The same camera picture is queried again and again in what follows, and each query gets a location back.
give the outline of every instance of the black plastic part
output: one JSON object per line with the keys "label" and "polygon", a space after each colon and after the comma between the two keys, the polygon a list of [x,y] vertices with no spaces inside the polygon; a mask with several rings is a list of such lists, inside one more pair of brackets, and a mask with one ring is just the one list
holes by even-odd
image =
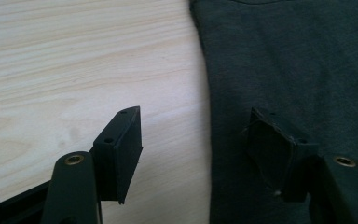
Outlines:
{"label": "black plastic part", "polygon": [[42,224],[98,224],[102,222],[94,164],[88,152],[73,152],[54,166]]}
{"label": "black plastic part", "polygon": [[2,223],[39,223],[48,185],[49,181],[2,202]]}
{"label": "black plastic part", "polygon": [[305,162],[317,155],[318,144],[288,120],[262,108],[252,108],[246,132],[246,152],[266,183],[285,201],[304,202]]}
{"label": "black plastic part", "polygon": [[140,107],[121,110],[90,151],[101,200],[124,203],[142,149]]}
{"label": "black plastic part", "polygon": [[358,224],[358,160],[354,161],[355,166],[347,166],[345,163],[336,162],[335,158],[350,157],[324,155],[317,183],[321,183],[327,192],[336,223]]}

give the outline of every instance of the light wooden surface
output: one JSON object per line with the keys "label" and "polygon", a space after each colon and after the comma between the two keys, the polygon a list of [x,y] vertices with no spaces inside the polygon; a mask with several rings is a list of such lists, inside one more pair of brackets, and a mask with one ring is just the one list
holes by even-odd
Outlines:
{"label": "light wooden surface", "polygon": [[140,105],[144,151],[104,223],[208,223],[207,81],[188,1],[0,1],[0,201]]}

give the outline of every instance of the dark gray fabric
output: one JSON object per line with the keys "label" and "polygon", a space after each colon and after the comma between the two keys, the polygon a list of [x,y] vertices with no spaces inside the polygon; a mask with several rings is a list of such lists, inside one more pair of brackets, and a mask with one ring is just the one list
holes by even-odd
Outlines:
{"label": "dark gray fabric", "polygon": [[196,0],[212,112],[211,223],[310,223],[265,187],[239,133],[252,106],[358,160],[358,0]]}

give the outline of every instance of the brass grommet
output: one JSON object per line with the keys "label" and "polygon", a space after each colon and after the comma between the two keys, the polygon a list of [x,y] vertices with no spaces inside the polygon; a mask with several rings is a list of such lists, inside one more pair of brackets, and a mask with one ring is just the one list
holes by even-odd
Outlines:
{"label": "brass grommet", "polygon": [[355,167],[356,166],[356,162],[354,162],[351,159],[341,157],[341,156],[336,156],[334,158],[334,161],[342,166],[347,166],[347,167]]}
{"label": "brass grommet", "polygon": [[73,155],[65,159],[65,164],[67,165],[76,165],[81,163],[84,160],[82,155]]}

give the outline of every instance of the dark green cloth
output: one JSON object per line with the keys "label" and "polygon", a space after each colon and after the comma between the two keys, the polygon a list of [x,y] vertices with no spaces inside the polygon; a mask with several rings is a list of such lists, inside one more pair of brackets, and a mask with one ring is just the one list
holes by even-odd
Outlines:
{"label": "dark green cloth", "polygon": [[251,107],[280,113],[320,151],[358,160],[358,0],[195,0],[211,96],[211,223],[310,223],[272,196],[240,132]]}

